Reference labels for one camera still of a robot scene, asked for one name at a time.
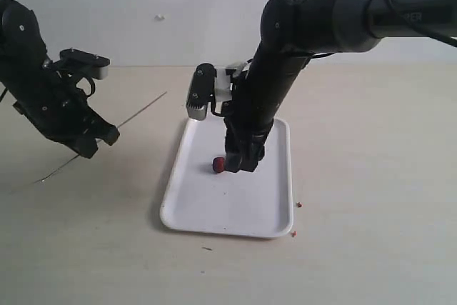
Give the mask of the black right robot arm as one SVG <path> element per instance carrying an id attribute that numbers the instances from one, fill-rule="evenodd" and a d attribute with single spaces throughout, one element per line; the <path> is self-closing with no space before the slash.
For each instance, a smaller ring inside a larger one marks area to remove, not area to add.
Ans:
<path id="1" fill-rule="evenodd" d="M 456 0 L 269 0 L 261 41 L 224 108 L 225 168 L 254 171 L 273 119 L 301 70 L 322 54 L 363 53 L 385 38 L 456 45 Z"/>

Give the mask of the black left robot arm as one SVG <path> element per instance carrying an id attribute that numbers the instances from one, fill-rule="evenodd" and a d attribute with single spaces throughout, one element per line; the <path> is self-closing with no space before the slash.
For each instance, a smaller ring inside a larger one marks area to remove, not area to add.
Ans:
<path id="1" fill-rule="evenodd" d="M 1 83 L 13 107 L 48 140 L 90 159 L 98 141 L 109 146 L 120 133 L 88 103 L 110 61 L 64 49 L 52 61 L 35 13 L 15 0 L 1 0 Z"/>

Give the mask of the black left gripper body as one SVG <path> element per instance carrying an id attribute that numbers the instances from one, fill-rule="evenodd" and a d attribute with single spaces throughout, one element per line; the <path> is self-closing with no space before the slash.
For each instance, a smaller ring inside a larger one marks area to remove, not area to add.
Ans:
<path id="1" fill-rule="evenodd" d="M 100 115 L 88 103 L 94 81 L 84 72 L 63 69 L 60 60 L 37 66 L 1 60 L 1 83 L 16 99 L 13 107 L 45 138 L 64 146 L 77 136 L 95 138 L 91 122 Z"/>

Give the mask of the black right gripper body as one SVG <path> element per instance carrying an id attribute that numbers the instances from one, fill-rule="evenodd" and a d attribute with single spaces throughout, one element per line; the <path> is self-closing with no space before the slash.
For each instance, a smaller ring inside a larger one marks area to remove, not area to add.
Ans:
<path id="1" fill-rule="evenodd" d="M 225 69 L 231 100 L 222 111 L 228 155 L 264 155 L 273 118 L 286 96 L 282 69 Z"/>

